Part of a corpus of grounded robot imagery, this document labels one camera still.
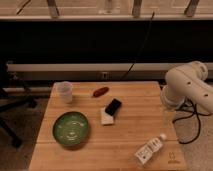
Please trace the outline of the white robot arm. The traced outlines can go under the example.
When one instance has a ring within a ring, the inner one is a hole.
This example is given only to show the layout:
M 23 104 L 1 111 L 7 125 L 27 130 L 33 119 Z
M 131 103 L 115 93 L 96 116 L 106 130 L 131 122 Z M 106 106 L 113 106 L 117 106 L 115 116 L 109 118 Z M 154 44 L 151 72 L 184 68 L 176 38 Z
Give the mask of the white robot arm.
M 177 109 L 188 98 L 213 114 L 213 87 L 205 83 L 207 76 L 207 66 L 200 61 L 170 69 L 160 95 L 162 103 L 169 109 Z

